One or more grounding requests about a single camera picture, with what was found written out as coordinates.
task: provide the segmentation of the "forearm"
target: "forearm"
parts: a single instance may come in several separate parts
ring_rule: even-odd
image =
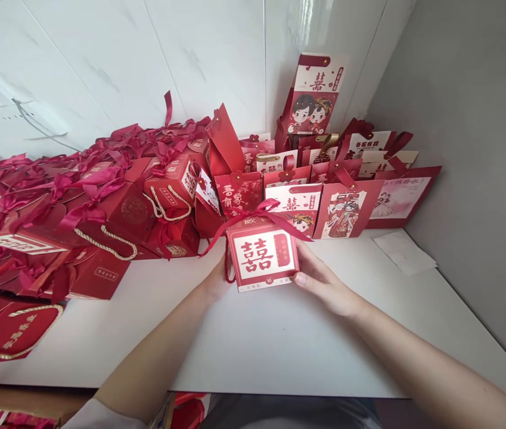
[[[117,413],[149,422],[164,403],[211,304],[206,287],[195,288],[130,352],[95,398]]]
[[[452,428],[506,428],[506,394],[492,383],[364,300],[349,323],[434,420]]]

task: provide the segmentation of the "white tiled wall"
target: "white tiled wall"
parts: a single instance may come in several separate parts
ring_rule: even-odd
[[[85,148],[115,128],[211,116],[275,129],[302,51],[350,58],[329,130],[362,116],[414,0],[0,0],[0,105],[37,101]],[[69,151],[0,121],[0,157]]]

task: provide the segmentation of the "grey wall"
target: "grey wall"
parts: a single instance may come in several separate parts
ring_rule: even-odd
[[[506,349],[506,0],[418,0],[367,118],[443,165],[407,231]]]

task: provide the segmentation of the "white sleeve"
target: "white sleeve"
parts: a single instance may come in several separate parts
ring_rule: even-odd
[[[141,421],[113,412],[95,399],[86,402],[64,429],[145,429]]]

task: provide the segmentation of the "white countertop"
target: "white countertop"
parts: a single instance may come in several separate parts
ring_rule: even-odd
[[[407,277],[371,240],[389,232],[309,245],[356,292],[506,391],[506,352],[437,270]],[[220,240],[202,259],[132,263],[110,301],[72,300],[29,357],[1,362],[0,384],[99,387],[224,247]],[[207,315],[173,389],[405,397],[371,353],[295,285],[241,294],[233,286]]]

